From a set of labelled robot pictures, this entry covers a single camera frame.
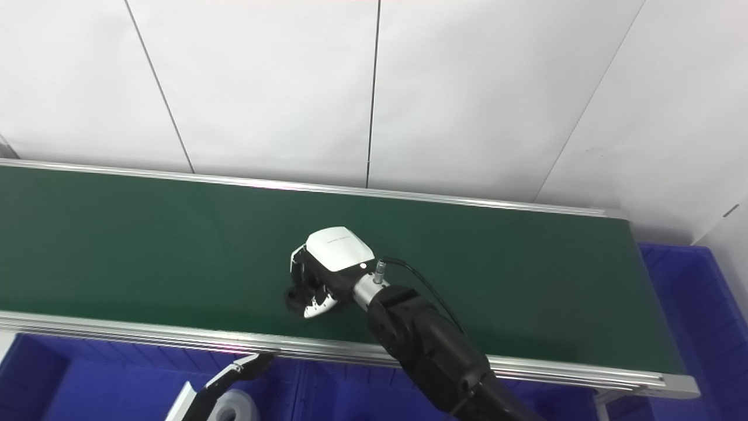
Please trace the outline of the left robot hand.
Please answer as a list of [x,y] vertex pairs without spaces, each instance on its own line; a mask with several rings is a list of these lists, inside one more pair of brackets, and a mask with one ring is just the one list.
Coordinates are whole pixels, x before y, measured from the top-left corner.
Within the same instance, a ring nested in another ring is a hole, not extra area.
[[219,398],[238,381],[251,381],[272,364],[272,353],[253,353],[222,368],[201,389],[185,382],[166,415],[166,420],[208,420]]

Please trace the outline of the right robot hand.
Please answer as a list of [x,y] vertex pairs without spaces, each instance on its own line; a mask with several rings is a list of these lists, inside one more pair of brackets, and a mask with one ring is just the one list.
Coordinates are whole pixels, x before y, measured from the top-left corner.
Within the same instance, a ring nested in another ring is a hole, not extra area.
[[347,227],[313,232],[289,258],[286,307],[299,318],[318,317],[353,301],[355,286],[374,269],[373,251]]

